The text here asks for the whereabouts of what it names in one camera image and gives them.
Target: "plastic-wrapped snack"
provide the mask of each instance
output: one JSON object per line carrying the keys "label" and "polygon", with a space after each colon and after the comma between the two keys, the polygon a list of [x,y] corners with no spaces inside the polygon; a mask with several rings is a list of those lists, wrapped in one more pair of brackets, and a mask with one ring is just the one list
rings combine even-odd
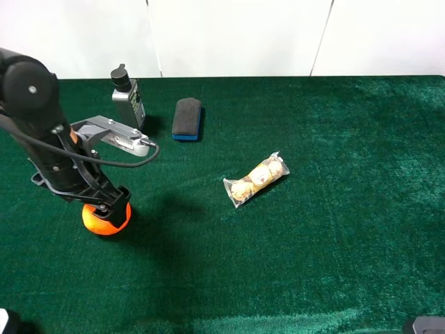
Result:
{"label": "plastic-wrapped snack", "polygon": [[275,152],[255,167],[249,175],[239,180],[224,179],[223,182],[227,195],[235,207],[239,207],[260,189],[288,174],[289,169],[283,159],[278,156],[278,152]]}

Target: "white wall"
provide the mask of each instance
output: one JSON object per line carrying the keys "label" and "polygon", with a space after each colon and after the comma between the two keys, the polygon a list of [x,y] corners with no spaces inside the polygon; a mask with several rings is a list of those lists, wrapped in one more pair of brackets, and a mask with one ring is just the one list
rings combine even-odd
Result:
{"label": "white wall", "polygon": [[144,0],[0,0],[0,47],[32,56],[61,79],[159,77]]}
{"label": "white wall", "polygon": [[335,0],[313,75],[445,75],[445,1]]}
{"label": "white wall", "polygon": [[62,79],[445,74],[445,0],[335,0],[316,58],[331,1],[0,0],[0,47]]}
{"label": "white wall", "polygon": [[151,0],[165,77],[309,75],[331,0]]}

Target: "black cable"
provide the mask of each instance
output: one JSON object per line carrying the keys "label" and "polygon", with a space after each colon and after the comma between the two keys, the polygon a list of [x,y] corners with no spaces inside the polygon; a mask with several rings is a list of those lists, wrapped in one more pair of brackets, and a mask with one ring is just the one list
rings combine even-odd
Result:
{"label": "black cable", "polygon": [[57,148],[56,146],[50,145],[50,144],[45,143],[43,141],[39,141],[38,139],[35,139],[35,138],[31,137],[31,136],[28,136],[27,134],[24,134],[21,131],[17,131],[16,129],[12,129],[12,128],[8,127],[7,125],[5,125],[2,122],[0,122],[0,128],[5,130],[6,132],[9,132],[10,134],[13,134],[14,136],[17,136],[17,137],[23,139],[24,141],[26,141],[26,142],[28,142],[28,143],[30,143],[32,145],[40,146],[41,148],[44,148],[44,149],[46,149],[48,151],[52,151],[52,152],[58,153],[58,154],[63,155],[65,157],[77,158],[77,159],[82,160],[82,161],[93,162],[95,164],[105,165],[105,166],[113,166],[113,167],[121,167],[121,168],[141,167],[141,166],[143,166],[145,164],[148,164],[152,160],[154,160],[158,156],[159,151],[161,150],[156,143],[150,142],[149,146],[155,148],[154,153],[151,156],[149,156],[148,158],[146,158],[145,160],[136,162],[134,164],[128,164],[128,163],[125,163],[125,162],[96,159],[96,158],[86,157],[84,155],[80,155],[80,154],[77,154],[77,153],[68,152],[66,150],[63,150],[61,148]]}

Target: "orange object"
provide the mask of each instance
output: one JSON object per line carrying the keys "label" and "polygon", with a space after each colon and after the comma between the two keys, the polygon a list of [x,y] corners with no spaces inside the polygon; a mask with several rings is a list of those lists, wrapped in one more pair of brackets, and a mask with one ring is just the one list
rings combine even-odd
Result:
{"label": "orange object", "polygon": [[92,214],[95,210],[95,207],[85,204],[82,209],[82,219],[83,224],[89,231],[100,235],[112,235],[118,233],[127,226],[131,217],[130,203],[127,203],[127,219],[120,228],[115,228],[109,221],[104,221]]}

